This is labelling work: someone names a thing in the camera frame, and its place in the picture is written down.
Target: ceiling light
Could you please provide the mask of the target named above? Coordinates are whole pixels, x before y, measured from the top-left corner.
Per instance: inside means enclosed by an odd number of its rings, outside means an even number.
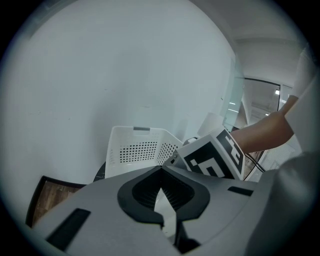
[[[230,108],[228,108],[228,110],[231,110],[231,111],[233,111],[233,112],[237,112],[237,113],[239,113],[239,111],[235,111],[235,110],[233,110],[233,109],[230,109]]]

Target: black cable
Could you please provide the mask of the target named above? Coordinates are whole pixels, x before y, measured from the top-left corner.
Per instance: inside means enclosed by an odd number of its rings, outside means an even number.
[[[250,154],[245,154],[246,157],[248,157],[253,163],[256,164],[256,167],[264,173],[266,170],[250,155]]]

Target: perforated basket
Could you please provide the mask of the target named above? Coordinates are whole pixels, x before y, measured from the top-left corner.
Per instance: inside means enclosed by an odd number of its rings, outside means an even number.
[[[114,126],[105,163],[105,177],[161,166],[183,143],[165,129]]]

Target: floor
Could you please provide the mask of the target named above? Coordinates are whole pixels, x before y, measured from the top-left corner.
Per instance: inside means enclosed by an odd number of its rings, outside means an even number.
[[[36,204],[31,227],[50,209],[66,200],[79,189],[46,181]]]

